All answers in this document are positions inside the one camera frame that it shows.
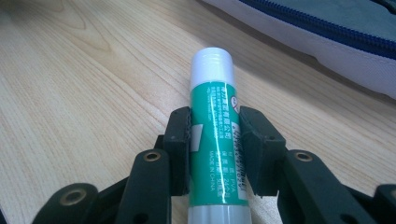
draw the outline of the screw hole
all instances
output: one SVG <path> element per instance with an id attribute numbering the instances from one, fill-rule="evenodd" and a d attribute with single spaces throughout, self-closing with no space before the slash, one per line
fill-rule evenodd
<path id="1" fill-rule="evenodd" d="M 136 216 L 134 216 L 134 223 L 136 224 L 147 223 L 148 220 L 149 220 L 149 216 L 145 213 L 139 213 Z"/>
<path id="2" fill-rule="evenodd" d="M 351 215 L 342 214 L 340 218 L 347 224 L 359 224 L 358 220 Z"/>
<path id="3" fill-rule="evenodd" d="M 312 161 L 312 157 L 304 152 L 297 152 L 294 154 L 299 161 Z"/>
<path id="4" fill-rule="evenodd" d="M 87 191 L 85 191 L 85 189 L 72 189 L 62 195 L 60 204 L 70 206 L 81 202 L 85 196 L 87 196 Z"/>
<path id="5" fill-rule="evenodd" d="M 161 154 L 158 152 L 148 152 L 145 155 L 145 161 L 157 161 L 161 157 Z"/>

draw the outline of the white cap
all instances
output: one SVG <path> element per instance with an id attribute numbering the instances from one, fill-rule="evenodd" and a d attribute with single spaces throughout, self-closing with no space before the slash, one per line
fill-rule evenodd
<path id="1" fill-rule="evenodd" d="M 189 224 L 250 224 L 250 208 L 243 205 L 203 205 L 189 208 Z"/>
<path id="2" fill-rule="evenodd" d="M 192 58 L 190 91 L 198 85 L 211 81 L 225 82 L 235 88 L 233 59 L 224 49 L 201 49 Z"/>

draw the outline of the green label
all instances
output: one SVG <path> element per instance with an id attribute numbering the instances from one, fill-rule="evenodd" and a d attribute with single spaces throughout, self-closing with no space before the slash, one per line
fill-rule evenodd
<path id="1" fill-rule="evenodd" d="M 191 92 L 191 206 L 248 205 L 235 88 L 208 82 Z"/>

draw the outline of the metal screw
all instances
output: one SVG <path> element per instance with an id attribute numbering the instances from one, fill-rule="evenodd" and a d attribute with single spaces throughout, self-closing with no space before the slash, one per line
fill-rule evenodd
<path id="1" fill-rule="evenodd" d="M 158 152 L 148 152 L 145 155 L 145 161 L 157 161 L 161 157 L 161 154 Z"/>
<path id="2" fill-rule="evenodd" d="M 313 158 L 309 155 L 309 154 L 307 154 L 307 153 L 305 153 L 305 152 L 296 152 L 295 154 L 294 154 L 294 156 L 297 158 L 297 160 L 299 160 L 299 161 L 312 161 L 313 160 Z"/>
<path id="3" fill-rule="evenodd" d="M 71 189 L 62 195 L 59 203 L 64 206 L 70 206 L 81 202 L 87 196 L 85 189 Z"/>

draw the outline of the wood grain surface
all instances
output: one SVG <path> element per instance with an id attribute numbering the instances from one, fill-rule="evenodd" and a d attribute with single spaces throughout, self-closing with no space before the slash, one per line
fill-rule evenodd
<path id="1" fill-rule="evenodd" d="M 58 189 L 105 189 L 190 104 L 190 63 L 233 56 L 241 105 L 372 195 L 396 183 L 396 102 L 195 0 L 11 1 L 0 10 L 0 206 L 30 223 Z M 250 192 L 253 223 L 280 223 L 276 200 Z M 188 198 L 173 199 L 173 223 Z"/>

